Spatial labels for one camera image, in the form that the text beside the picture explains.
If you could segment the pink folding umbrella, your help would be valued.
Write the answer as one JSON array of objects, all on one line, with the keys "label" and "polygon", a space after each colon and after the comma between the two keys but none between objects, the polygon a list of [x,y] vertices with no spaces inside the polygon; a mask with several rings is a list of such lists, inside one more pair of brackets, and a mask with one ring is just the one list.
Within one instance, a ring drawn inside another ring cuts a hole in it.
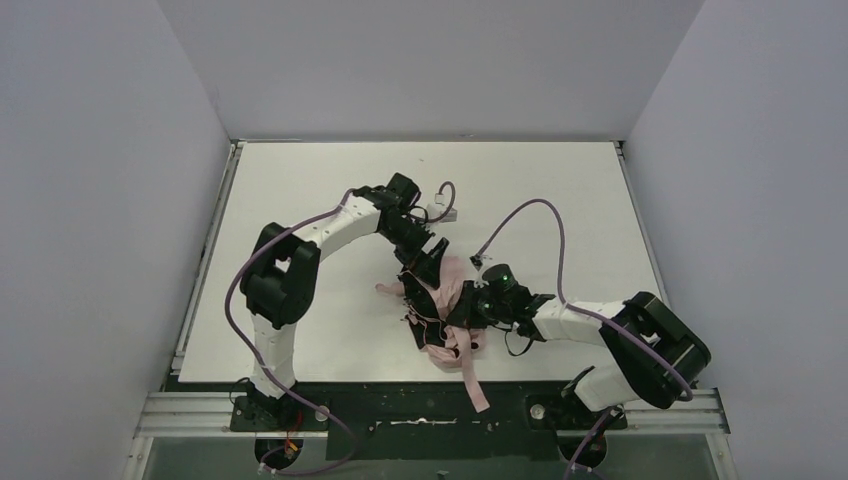
[{"label": "pink folding umbrella", "polygon": [[459,372],[472,408],[482,413],[490,408],[474,370],[475,353],[486,346],[483,329],[469,329],[448,323],[448,317],[458,306],[467,280],[466,263],[456,256],[441,262],[440,286],[431,288],[404,270],[397,280],[378,283],[375,291],[404,303],[406,321],[419,351],[445,372]]}]

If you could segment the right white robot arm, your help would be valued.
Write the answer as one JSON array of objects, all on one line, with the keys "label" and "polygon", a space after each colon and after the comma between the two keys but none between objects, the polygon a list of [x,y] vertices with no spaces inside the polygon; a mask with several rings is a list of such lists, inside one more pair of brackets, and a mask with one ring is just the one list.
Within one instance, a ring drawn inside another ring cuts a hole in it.
[{"label": "right white robot arm", "polygon": [[693,382],[712,360],[706,344],[650,292],[612,302],[566,303],[532,292],[506,264],[465,282],[447,322],[472,329],[507,324],[535,342],[606,348],[612,363],[592,366],[572,382],[573,394],[592,412],[634,400],[659,409],[689,401]]}]

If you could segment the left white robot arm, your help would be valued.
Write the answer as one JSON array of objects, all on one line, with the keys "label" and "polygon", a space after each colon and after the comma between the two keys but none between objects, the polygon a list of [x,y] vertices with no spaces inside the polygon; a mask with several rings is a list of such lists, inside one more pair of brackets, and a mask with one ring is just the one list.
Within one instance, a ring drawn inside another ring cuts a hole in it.
[{"label": "left white robot arm", "polygon": [[401,265],[401,296],[416,310],[436,312],[432,296],[446,282],[442,273],[449,242],[437,239],[431,228],[455,220],[456,190],[444,182],[416,215],[420,195],[411,179],[396,173],[385,185],[346,191],[326,213],[292,227],[270,223],[262,229],[225,297],[230,301],[240,291],[252,315],[254,336],[244,341],[255,359],[251,383],[256,391],[272,400],[289,394],[295,383],[296,324],[313,302],[320,264],[361,237],[378,234],[391,243]]}]

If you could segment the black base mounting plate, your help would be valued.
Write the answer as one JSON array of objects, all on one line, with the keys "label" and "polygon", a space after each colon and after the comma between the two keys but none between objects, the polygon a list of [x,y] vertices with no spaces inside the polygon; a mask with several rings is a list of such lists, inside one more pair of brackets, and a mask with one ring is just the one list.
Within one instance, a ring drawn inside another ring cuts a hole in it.
[{"label": "black base mounting plate", "polygon": [[250,384],[230,395],[229,428],[255,433],[257,459],[289,468],[315,453],[322,460],[477,460],[519,457],[555,461],[574,454],[598,465],[605,433],[628,423],[622,408],[592,413],[566,381],[485,382],[488,409],[476,412],[460,382],[307,383],[271,399]]}]

